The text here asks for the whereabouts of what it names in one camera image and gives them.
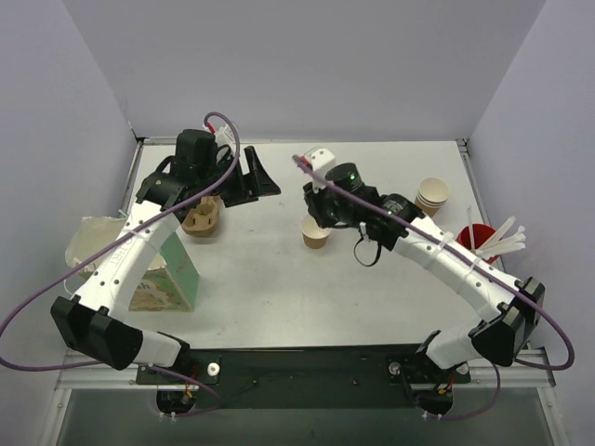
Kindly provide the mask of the brown paper coffee cup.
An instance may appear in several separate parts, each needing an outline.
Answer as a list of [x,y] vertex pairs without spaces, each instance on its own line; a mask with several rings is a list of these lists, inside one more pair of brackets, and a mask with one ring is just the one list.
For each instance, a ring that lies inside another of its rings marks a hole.
[[310,249],[323,248],[331,234],[331,229],[321,228],[312,216],[304,216],[300,222],[304,244]]

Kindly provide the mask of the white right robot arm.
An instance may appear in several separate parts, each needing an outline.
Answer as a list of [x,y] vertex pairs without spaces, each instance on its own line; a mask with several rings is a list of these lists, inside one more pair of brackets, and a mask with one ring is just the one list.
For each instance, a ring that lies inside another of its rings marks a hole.
[[319,227],[357,230],[378,250],[418,264],[475,311],[467,325],[432,332],[418,350],[422,356],[441,370],[479,358],[504,367],[515,362],[539,320],[545,295],[539,281],[493,267],[402,195],[365,185],[355,164],[338,164],[326,149],[294,160],[311,175],[304,200]]

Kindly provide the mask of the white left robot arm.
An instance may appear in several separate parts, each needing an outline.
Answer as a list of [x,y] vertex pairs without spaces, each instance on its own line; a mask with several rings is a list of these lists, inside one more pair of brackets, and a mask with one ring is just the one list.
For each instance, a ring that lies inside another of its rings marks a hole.
[[254,147],[244,148],[248,171],[239,164],[236,145],[204,130],[187,129],[141,183],[136,201],[118,235],[86,282],[71,297],[59,297],[50,314],[68,348],[123,370],[131,364],[155,365],[170,382],[190,373],[187,343],[125,323],[129,304],[162,245],[205,196],[225,206],[252,203],[280,194]]

